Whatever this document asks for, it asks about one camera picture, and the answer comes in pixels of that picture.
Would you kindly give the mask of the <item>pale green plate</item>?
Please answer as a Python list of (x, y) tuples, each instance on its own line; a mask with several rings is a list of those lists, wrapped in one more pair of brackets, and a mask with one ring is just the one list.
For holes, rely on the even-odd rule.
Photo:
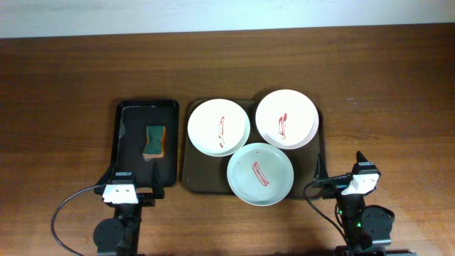
[(252, 143), (230, 158), (227, 181), (242, 201), (254, 206), (271, 206), (289, 194), (294, 183), (294, 168), (281, 149)]

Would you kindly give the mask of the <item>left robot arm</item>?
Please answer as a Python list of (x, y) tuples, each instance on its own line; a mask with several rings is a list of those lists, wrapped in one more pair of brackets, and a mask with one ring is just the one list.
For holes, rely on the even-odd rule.
[(157, 163), (151, 170), (150, 192), (137, 192), (136, 175), (117, 172), (101, 186), (102, 200), (113, 207), (114, 216), (102, 220), (94, 229), (93, 240), (98, 255), (134, 256), (138, 254), (141, 213), (144, 207), (154, 207), (164, 198)]

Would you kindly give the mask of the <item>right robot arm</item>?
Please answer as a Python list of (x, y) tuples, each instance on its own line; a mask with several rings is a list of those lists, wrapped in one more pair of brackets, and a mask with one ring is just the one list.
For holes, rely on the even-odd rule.
[(335, 199), (335, 217), (324, 215), (303, 192), (306, 202), (341, 234), (345, 245), (335, 255), (412, 255), (409, 250), (387, 250), (395, 214), (382, 206), (366, 205), (364, 197), (376, 189), (381, 176), (376, 165), (356, 152), (351, 172), (334, 177), (316, 178), (305, 188), (317, 188), (317, 198)]

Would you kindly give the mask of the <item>cream plate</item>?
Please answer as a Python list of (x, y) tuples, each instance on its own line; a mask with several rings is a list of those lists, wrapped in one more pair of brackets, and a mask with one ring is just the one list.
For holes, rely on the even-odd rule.
[(208, 156), (228, 156), (246, 143), (250, 120), (246, 111), (231, 100), (207, 100), (190, 114), (187, 131), (198, 151)]

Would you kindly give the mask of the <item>small black tray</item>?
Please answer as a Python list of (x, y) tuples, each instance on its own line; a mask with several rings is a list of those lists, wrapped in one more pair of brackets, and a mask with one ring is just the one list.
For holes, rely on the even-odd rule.
[[(127, 100), (117, 105), (111, 153), (113, 172), (130, 172), (138, 188), (177, 181), (179, 104), (175, 100)], [(146, 160), (146, 128), (166, 128), (164, 156)]]

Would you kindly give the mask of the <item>pinkish white plate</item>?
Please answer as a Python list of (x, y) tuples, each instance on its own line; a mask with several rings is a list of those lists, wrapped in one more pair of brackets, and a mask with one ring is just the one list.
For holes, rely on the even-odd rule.
[(262, 138), (280, 149), (307, 145), (319, 128), (315, 104), (296, 90), (276, 90), (258, 104), (255, 124)]

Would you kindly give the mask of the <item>large brown tray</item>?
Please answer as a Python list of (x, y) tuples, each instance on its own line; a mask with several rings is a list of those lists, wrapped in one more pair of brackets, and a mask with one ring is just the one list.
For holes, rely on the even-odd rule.
[[(269, 144), (259, 134), (255, 124), (257, 103), (252, 100), (238, 100), (236, 103), (246, 111), (250, 120), (250, 135), (243, 146), (252, 143)], [(294, 168), (294, 183), (285, 198), (303, 198), (304, 187), (314, 180), (318, 154), (321, 154), (325, 161), (323, 143), (323, 130), (319, 127), (315, 137), (307, 145), (298, 149), (281, 149), (289, 157)], [(190, 139), (187, 139), (183, 158), (183, 184), (194, 193), (235, 196), (227, 179), (228, 162), (233, 154), (208, 156), (198, 151)]]

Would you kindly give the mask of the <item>green orange sponge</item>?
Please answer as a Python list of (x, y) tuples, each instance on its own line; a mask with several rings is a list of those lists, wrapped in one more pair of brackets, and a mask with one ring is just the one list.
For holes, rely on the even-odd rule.
[(151, 159), (160, 159), (164, 157), (165, 138), (165, 126), (146, 127), (146, 145), (142, 154), (145, 161), (149, 161)]

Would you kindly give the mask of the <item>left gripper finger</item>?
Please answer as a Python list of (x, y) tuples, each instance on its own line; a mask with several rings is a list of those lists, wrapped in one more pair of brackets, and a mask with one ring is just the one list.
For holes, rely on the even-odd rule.
[(150, 187), (152, 189), (159, 188), (161, 186), (160, 178), (159, 178), (159, 165), (157, 161), (153, 162), (152, 171), (151, 171), (151, 183)]
[(108, 166), (107, 170), (105, 171), (105, 173), (98, 180), (97, 184), (98, 185), (105, 185), (106, 183), (108, 183), (110, 176), (114, 172), (115, 172), (115, 163), (111, 162), (110, 165)]

